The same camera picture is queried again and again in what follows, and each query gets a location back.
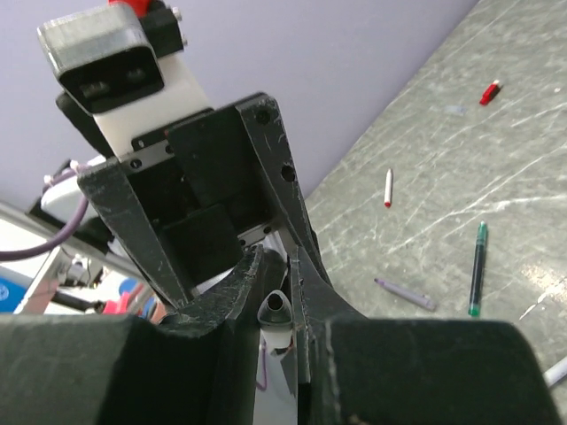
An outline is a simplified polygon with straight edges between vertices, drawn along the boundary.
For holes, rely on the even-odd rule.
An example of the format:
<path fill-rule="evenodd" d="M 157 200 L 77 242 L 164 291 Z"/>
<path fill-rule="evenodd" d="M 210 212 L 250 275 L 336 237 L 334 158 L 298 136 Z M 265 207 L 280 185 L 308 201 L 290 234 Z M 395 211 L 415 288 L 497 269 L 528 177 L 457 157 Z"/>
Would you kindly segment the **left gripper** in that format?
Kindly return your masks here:
<path fill-rule="evenodd" d="M 133 142 L 78 177 L 103 223 L 175 308 L 250 253 L 265 291 L 277 289 L 282 256 L 245 233 L 277 229 L 329 283 L 277 101 L 265 93 L 208 109 Z"/>

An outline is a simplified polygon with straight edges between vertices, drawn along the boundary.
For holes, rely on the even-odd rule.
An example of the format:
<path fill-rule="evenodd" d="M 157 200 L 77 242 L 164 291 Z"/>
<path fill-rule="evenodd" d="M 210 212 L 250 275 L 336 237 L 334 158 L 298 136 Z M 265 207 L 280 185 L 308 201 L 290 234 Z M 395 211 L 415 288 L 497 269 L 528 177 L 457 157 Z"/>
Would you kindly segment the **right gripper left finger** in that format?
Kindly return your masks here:
<path fill-rule="evenodd" d="M 266 252 L 160 324 L 134 315 L 5 315 L 4 424 L 248 424 Z"/>

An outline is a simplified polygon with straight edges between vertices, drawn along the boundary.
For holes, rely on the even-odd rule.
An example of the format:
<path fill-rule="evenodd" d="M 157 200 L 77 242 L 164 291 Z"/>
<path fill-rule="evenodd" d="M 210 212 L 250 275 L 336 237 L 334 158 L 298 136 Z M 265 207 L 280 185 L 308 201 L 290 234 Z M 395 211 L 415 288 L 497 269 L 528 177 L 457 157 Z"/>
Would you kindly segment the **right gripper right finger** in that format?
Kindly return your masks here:
<path fill-rule="evenodd" d="M 557 424 L 524 336 L 502 321 L 370 319 L 290 256 L 301 424 Z"/>

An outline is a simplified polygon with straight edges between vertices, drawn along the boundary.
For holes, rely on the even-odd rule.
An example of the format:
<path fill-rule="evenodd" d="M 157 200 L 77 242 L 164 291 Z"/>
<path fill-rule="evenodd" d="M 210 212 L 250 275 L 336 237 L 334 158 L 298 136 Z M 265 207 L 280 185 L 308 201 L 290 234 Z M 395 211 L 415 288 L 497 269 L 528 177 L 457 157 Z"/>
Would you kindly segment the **blue white marker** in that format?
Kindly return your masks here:
<path fill-rule="evenodd" d="M 552 388 L 563 380 L 567 375 L 567 357 L 562 358 L 552 367 L 550 367 L 544 374 L 544 380 L 549 388 Z"/>

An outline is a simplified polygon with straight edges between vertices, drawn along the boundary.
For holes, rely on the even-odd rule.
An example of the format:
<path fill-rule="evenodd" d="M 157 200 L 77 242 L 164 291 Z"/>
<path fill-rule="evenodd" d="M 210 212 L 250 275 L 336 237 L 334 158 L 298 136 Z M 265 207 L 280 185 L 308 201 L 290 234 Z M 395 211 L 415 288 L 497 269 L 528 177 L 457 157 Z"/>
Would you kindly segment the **black white marker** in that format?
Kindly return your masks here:
<path fill-rule="evenodd" d="M 293 348 L 293 333 L 291 330 L 260 332 L 260 347 L 266 354 L 280 356 Z"/>

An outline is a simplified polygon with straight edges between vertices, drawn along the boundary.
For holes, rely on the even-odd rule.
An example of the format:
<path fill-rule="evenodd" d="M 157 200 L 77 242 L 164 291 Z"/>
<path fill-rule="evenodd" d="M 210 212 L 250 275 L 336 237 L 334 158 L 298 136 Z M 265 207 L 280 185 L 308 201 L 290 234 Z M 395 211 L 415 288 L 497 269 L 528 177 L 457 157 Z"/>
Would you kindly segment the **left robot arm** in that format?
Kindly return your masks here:
<path fill-rule="evenodd" d="M 82 198 L 81 239 L 99 249 L 115 240 L 176 308 L 272 234 L 325 275 L 278 104 L 264 93 L 136 136 L 124 157 L 105 151 L 65 170 L 30 215 L 61 226 Z"/>

